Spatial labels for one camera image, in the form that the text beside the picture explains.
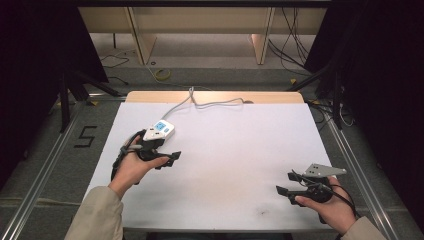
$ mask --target metal frame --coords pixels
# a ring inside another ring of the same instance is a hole
[[[74,7],[299,7],[352,6],[357,0],[38,0],[28,4]]]
[[[25,226],[26,221],[28,220],[32,209],[37,202],[38,197],[43,191],[44,186],[46,185],[51,172],[53,171],[56,162],[59,160],[60,155],[71,135],[76,123],[79,119],[79,114],[82,110],[84,102],[78,102],[73,109],[73,113],[71,115],[71,121],[68,127],[65,129],[63,133],[59,134],[58,139],[56,140],[52,150],[49,153],[45,163],[43,164],[40,172],[35,178],[31,188],[28,193],[22,200],[19,208],[14,213],[12,219],[9,221],[5,231],[2,235],[2,240],[9,239],[18,239],[19,234]]]
[[[390,217],[384,210],[384,207],[380,203],[380,200],[377,197],[374,188],[371,186],[371,183],[368,181],[366,174],[362,170],[358,159],[353,153],[353,150],[350,147],[349,142],[343,133],[343,130],[338,129],[334,121],[330,120],[328,114],[325,114],[325,118],[327,121],[329,121],[328,124],[331,133],[333,134],[333,137],[336,140],[344,159],[346,160],[350,174],[353,176],[355,182],[358,184],[358,188],[361,191],[361,194],[364,197],[365,203],[367,204],[371,214],[373,215],[377,227],[388,240],[399,239],[398,234],[393,228],[393,224],[390,220]]]

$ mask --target beige sleeve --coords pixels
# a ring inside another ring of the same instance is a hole
[[[108,187],[95,187],[85,197],[65,239],[122,240],[123,204]]]
[[[384,240],[380,231],[366,217],[358,219],[342,237],[342,240]]]

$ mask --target finger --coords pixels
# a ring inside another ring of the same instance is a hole
[[[299,204],[302,204],[305,207],[308,207],[317,211],[318,213],[320,213],[323,210],[323,205],[321,203],[315,202],[314,200],[310,198],[296,196],[294,200],[296,200],[296,202],[298,202]]]
[[[169,160],[169,157],[158,157],[146,162],[150,169],[162,166]]]
[[[340,185],[340,182],[335,177],[328,177],[328,181],[330,182],[330,185]]]
[[[138,135],[137,137],[135,137],[135,139],[134,139],[134,141],[131,143],[131,145],[136,144],[139,140],[140,140],[140,135]]]

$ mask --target cable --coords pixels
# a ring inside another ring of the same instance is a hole
[[[119,66],[119,65],[122,65],[122,64],[124,64],[124,63],[126,63],[126,62],[130,61],[130,59],[129,59],[129,58],[121,58],[121,57],[117,57],[117,56],[114,56],[114,55],[107,55],[106,57],[101,58],[101,59],[100,59],[100,61],[103,61],[103,60],[105,60],[105,59],[106,59],[106,58],[108,58],[108,57],[114,57],[114,58],[118,58],[118,59],[123,59],[123,60],[125,60],[125,61],[123,61],[123,62],[121,62],[121,63],[118,63],[118,64],[116,64],[116,65],[114,65],[114,66],[103,66],[103,67],[105,67],[105,68],[114,68],[114,67],[117,67],[117,66]]]
[[[343,121],[343,123],[344,123],[346,126],[348,126],[348,127],[353,126],[353,124],[355,123],[355,119],[354,119],[354,118],[352,118],[352,121],[351,121],[350,123],[347,123],[347,122],[344,120],[344,118],[343,118],[343,115],[342,115],[342,109],[343,109],[343,105],[341,105],[341,106],[340,106],[340,111],[339,111],[340,119]]]
[[[123,82],[125,85],[129,85],[129,83],[128,83],[128,82],[125,82],[124,80],[122,80],[122,79],[121,79],[121,78],[119,78],[119,77],[107,77],[107,78],[118,79],[119,81]]]
[[[299,38],[299,36],[298,36],[298,34],[297,34],[297,27],[298,27],[298,24],[299,24],[299,22],[297,21],[297,15],[298,15],[298,13],[299,13],[299,9],[298,8],[293,8],[293,24],[292,24],[292,26],[290,27],[290,23],[289,23],[289,20],[287,19],[287,16],[286,16],[286,13],[284,12],[284,8],[281,8],[281,10],[282,10],[282,12],[283,12],[283,16],[284,16],[284,18],[285,18],[285,20],[286,20],[286,23],[287,23],[287,26],[288,26],[288,28],[289,28],[289,30],[290,30],[290,34],[289,34],[289,37],[287,38],[287,39],[289,39],[290,38],[290,35],[291,36],[293,36],[293,39],[295,40],[295,43],[296,43],[296,48],[297,48],[297,52],[298,52],[298,54],[299,54],[299,58],[301,59],[301,61],[304,63],[304,61],[303,61],[303,58],[305,58],[305,60],[306,60],[306,56],[305,56],[305,53],[304,53],[304,51],[307,53],[308,51],[306,50],[306,48],[303,46],[303,44],[302,44],[302,42],[300,41],[300,38]]]
[[[321,120],[319,120],[319,121],[315,121],[315,120],[314,120],[314,121],[315,121],[315,123],[323,123],[323,122],[324,122],[324,120],[325,120],[325,115],[324,115],[324,113],[322,112],[321,108],[311,106],[311,109],[316,109],[316,110],[318,110],[318,112],[320,112],[320,113],[321,113],[321,116],[322,116],[322,119],[321,119]]]
[[[163,116],[162,116],[162,118],[161,119],[163,119],[163,120],[165,120],[165,118],[169,115],[169,113],[171,113],[172,111],[174,111],[176,108],[178,108],[179,106],[181,106],[181,105],[183,105],[185,102],[187,102],[189,99],[191,99],[192,101],[193,101],[193,103],[194,103],[194,106],[196,107],[196,108],[199,108],[199,109],[204,109],[204,108],[207,108],[207,107],[211,107],[211,106],[214,106],[214,105],[222,105],[222,104],[225,104],[226,106],[236,106],[236,104],[235,105],[228,105],[228,104],[226,104],[226,103],[230,103],[230,102],[234,102],[234,101],[237,101],[237,100],[240,100],[242,103],[244,103],[244,100],[243,100],[243,98],[234,98],[234,99],[231,99],[231,100],[227,100],[227,101],[220,101],[220,102],[209,102],[209,103],[203,103],[203,104],[198,104],[197,102],[196,102],[196,99],[194,98],[194,96],[193,96],[193,93],[194,93],[194,87],[191,87],[190,89],[189,89],[189,95],[188,95],[188,97],[186,98],[186,99],[184,99],[182,102],[180,102],[178,105],[176,105],[176,106],[174,106],[173,108],[171,108],[171,109],[169,109]]]
[[[325,126],[327,126],[327,124],[328,124],[328,122],[330,122],[330,120],[331,119],[333,119],[333,117],[330,117],[319,129],[318,129],[318,132],[321,132],[321,130],[325,127]]]
[[[335,185],[335,184],[334,185],[327,186],[325,184],[317,183],[317,182],[314,182],[314,181],[312,181],[312,180],[310,180],[308,178],[305,178],[302,175],[297,174],[294,170],[292,170],[292,172],[294,173],[294,175],[296,177],[296,180],[299,180],[299,178],[301,178],[305,183],[309,183],[309,185],[305,186],[305,185],[303,185],[301,183],[301,181],[299,181],[300,185],[302,185],[304,187],[321,186],[321,189],[323,189],[324,191],[327,191],[328,193],[331,193],[332,195],[338,197],[340,200],[342,200],[344,203],[346,203],[352,209],[353,215],[355,217],[356,216],[357,217],[361,217],[361,215],[356,211],[356,207],[355,207],[355,204],[353,203],[352,197],[350,196],[349,192],[344,187],[342,187],[340,185]],[[332,188],[330,188],[330,187],[333,187],[333,186],[340,187],[343,191],[345,191],[346,194],[348,195],[348,197],[350,198],[350,200],[352,202],[349,201],[349,200],[347,200],[345,197],[343,197],[342,195],[338,194],[337,192],[335,192]]]
[[[271,41],[271,40],[268,40],[269,41],[269,43],[271,43],[271,45],[269,45],[269,48],[270,48],[270,50],[277,56],[277,57],[279,57],[280,58],[280,63],[281,63],[281,65],[283,66],[283,68],[285,69],[285,70],[287,70],[287,71],[289,71],[289,72],[292,72],[292,73],[295,73],[295,74],[298,74],[298,75],[302,75],[302,76],[307,76],[307,77],[309,77],[309,76],[311,76],[311,74],[304,74],[304,73],[299,73],[299,72],[295,72],[295,71],[293,71],[293,70],[290,70],[290,69],[288,69],[285,65],[284,65],[284,63],[283,63],[283,60],[284,61],[286,61],[286,62],[290,62],[290,63],[294,63],[294,64],[296,64],[296,65],[298,65],[299,67],[301,67],[301,68],[303,68],[304,70],[306,70],[305,69],[305,67],[302,65],[302,64],[300,64],[299,62],[297,62],[295,59],[293,59],[292,57],[290,57],[289,55],[287,55],[286,53],[284,53],[283,52],[283,50],[284,50],[284,48],[285,48],[285,44],[284,44],[284,46],[283,46],[283,48],[280,50],[280,49],[278,49],[278,47],[277,46],[275,46],[275,44]]]
[[[129,50],[124,50],[124,51],[118,52],[117,54],[115,54],[113,56],[117,57],[118,55],[120,55],[122,53],[131,52],[131,51],[135,51],[135,48],[134,49],[129,49]]]
[[[213,91],[212,89],[207,88],[207,87],[203,87],[203,86],[187,86],[187,85],[181,85],[181,84],[167,83],[167,82],[159,81],[149,67],[145,66],[145,68],[147,68],[147,70],[149,70],[150,74],[153,76],[153,79],[155,80],[156,83],[170,85],[170,86],[176,86],[176,87],[183,87],[183,88],[197,87],[197,88],[202,88],[202,89],[206,89],[206,90],[209,90],[209,91]]]

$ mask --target hand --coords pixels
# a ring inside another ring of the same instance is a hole
[[[329,177],[328,180],[330,181],[330,185],[340,186],[336,178]],[[340,187],[333,186],[333,191],[347,200],[350,200],[348,194]],[[318,203],[310,198],[302,196],[296,196],[295,200],[305,207],[317,211],[328,225],[342,235],[344,235],[356,221],[352,208],[336,196],[333,196],[325,203]]]
[[[131,144],[135,144],[139,139],[140,136],[136,137]],[[159,157],[145,162],[135,152],[130,152],[122,160],[115,177],[108,187],[115,191],[119,198],[122,199],[125,192],[132,185],[138,183],[150,169],[159,167],[168,160],[168,157]]]

